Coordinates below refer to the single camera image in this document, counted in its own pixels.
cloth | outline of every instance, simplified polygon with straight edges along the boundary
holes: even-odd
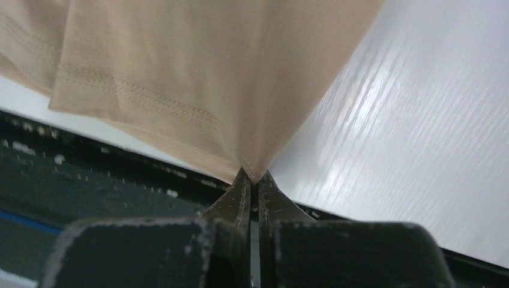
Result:
[[[0,71],[226,182],[256,182],[383,0],[2,0]]]

